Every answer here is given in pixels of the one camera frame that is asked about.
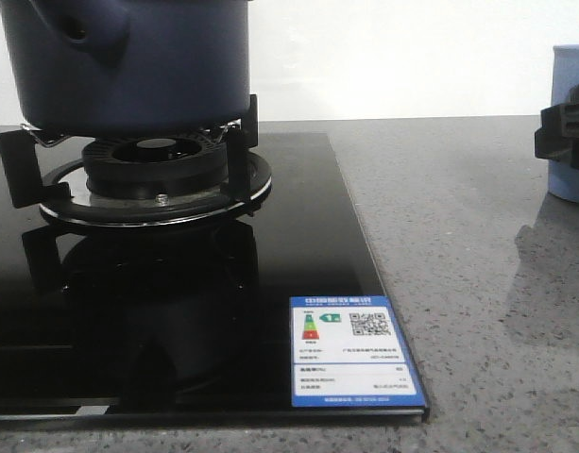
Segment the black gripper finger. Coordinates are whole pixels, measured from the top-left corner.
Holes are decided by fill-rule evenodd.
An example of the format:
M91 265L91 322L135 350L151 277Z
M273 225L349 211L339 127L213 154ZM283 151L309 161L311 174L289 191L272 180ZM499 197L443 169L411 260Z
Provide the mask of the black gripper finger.
M540 112L535 132L535 157L579 165L579 84L570 90L569 101Z

